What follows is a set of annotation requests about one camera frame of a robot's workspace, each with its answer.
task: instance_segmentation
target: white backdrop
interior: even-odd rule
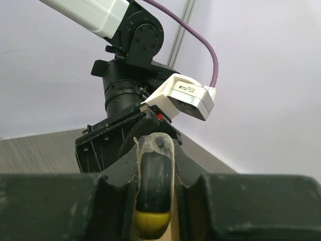
[[[181,114],[179,129],[238,172],[321,181],[321,1],[203,0],[191,26],[220,73],[210,118]],[[190,35],[176,68],[210,82],[210,55]]]
[[[181,15],[185,0],[159,0]],[[162,23],[166,63],[177,24],[143,4]],[[0,138],[83,128],[106,118],[96,59],[113,59],[105,42],[43,3],[4,1],[0,7]]]

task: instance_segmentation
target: black and yellow object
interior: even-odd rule
[[[137,150],[138,192],[134,228],[142,239],[159,239],[171,219],[174,194],[174,144],[170,136],[153,133]]]

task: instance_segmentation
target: wood grain surface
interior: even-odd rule
[[[75,140],[82,130],[0,141],[0,173],[77,173]],[[212,173],[235,173],[231,168],[183,136],[183,150]]]

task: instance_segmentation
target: yellow tip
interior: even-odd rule
[[[161,238],[168,227],[170,218],[170,212],[150,213],[136,210],[134,223],[137,236],[142,239]]]

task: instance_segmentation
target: gray floor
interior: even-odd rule
[[[77,173],[75,139],[82,130],[0,141],[0,173]],[[183,136],[185,153],[213,173],[231,168]]]

